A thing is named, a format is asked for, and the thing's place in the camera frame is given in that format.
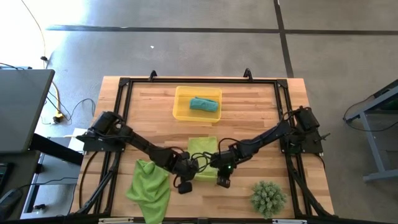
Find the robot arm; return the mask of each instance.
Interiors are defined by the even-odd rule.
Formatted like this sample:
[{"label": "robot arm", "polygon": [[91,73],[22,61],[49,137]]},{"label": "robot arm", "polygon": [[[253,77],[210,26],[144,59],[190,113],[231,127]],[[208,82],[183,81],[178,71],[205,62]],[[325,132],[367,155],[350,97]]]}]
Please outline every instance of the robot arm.
[{"label": "robot arm", "polygon": [[282,118],[275,127],[257,137],[241,141],[230,139],[236,142],[229,145],[228,150],[214,153],[210,159],[210,166],[218,169],[217,184],[228,188],[229,177],[238,164],[250,160],[260,148],[280,138],[284,138],[289,148],[296,149],[297,152],[301,152],[303,147],[322,147],[321,144],[318,144],[322,140],[318,133],[319,123],[311,108],[301,106],[299,109],[289,112],[289,115],[289,118],[294,116],[297,120],[295,128],[292,128],[290,123]]},{"label": "robot arm", "polygon": [[197,160],[191,160],[187,152],[177,153],[172,147],[159,147],[135,133],[116,113],[103,112],[87,132],[77,137],[85,143],[84,150],[104,146],[124,150],[130,144],[146,153],[155,164],[166,171],[177,174],[185,181],[192,180],[198,172]]}]

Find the gray laptop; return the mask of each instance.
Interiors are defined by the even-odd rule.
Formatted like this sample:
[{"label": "gray laptop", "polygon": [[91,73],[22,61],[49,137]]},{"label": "gray laptop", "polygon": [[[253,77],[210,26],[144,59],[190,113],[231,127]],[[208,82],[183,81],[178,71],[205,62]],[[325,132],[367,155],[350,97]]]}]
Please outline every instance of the gray laptop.
[{"label": "gray laptop", "polygon": [[29,148],[54,70],[0,70],[0,154]]}]

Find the green succulent plant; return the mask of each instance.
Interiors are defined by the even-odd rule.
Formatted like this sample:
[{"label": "green succulent plant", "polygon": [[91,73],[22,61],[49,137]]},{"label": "green succulent plant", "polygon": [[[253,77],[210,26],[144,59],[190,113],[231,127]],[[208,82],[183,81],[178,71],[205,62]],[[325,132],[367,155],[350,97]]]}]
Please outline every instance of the green succulent plant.
[{"label": "green succulent plant", "polygon": [[285,206],[286,194],[272,182],[260,181],[253,186],[253,195],[250,202],[253,208],[267,219],[278,214]]}]

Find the small black bracket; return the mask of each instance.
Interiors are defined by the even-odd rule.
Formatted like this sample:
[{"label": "small black bracket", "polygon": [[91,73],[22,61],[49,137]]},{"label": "small black bracket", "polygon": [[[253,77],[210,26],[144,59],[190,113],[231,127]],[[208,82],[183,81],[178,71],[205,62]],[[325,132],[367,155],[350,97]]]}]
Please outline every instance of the small black bracket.
[{"label": "small black bracket", "polygon": [[112,144],[104,141],[98,141],[96,139],[87,138],[84,136],[78,136],[77,139],[84,140],[85,145],[84,151],[87,152],[122,152],[126,148],[124,142],[115,141]]},{"label": "small black bracket", "polygon": [[127,83],[129,83],[130,78],[120,78],[119,79],[119,86],[125,86]]},{"label": "small black bracket", "polygon": [[243,77],[249,77],[249,82],[253,82],[253,76],[251,75],[250,68],[245,69]]},{"label": "small black bracket", "polygon": [[276,80],[276,82],[277,82],[280,86],[282,86],[283,88],[287,88],[287,87],[288,87],[288,85],[287,85],[287,80],[286,80],[286,79],[278,79],[278,80]]},{"label": "small black bracket", "polygon": [[154,81],[154,77],[156,77],[156,76],[157,76],[156,71],[153,70],[153,71],[150,73],[148,80],[149,80],[150,82],[153,82],[153,81]]}]

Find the black clamp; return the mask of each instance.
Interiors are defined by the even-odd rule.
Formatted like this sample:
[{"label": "black clamp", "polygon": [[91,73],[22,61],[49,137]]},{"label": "black clamp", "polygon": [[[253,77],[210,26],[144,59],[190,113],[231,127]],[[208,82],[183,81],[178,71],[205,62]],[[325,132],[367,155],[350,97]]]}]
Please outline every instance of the black clamp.
[{"label": "black clamp", "polygon": [[179,194],[186,194],[192,191],[192,183],[180,177],[181,183],[177,185]]},{"label": "black clamp", "polygon": [[153,82],[153,81],[154,81],[154,77],[156,77],[156,76],[157,76],[156,71],[153,70],[153,71],[150,73],[148,80],[149,80],[150,82]]},{"label": "black clamp", "polygon": [[249,77],[249,82],[253,82],[253,76],[251,75],[250,68],[245,69],[243,77]]},{"label": "black clamp", "polygon": [[276,82],[278,83],[279,86],[287,89],[287,80],[286,79],[277,79]]},{"label": "black clamp", "polygon": [[123,87],[129,83],[130,78],[120,78],[119,79],[119,87]]}]

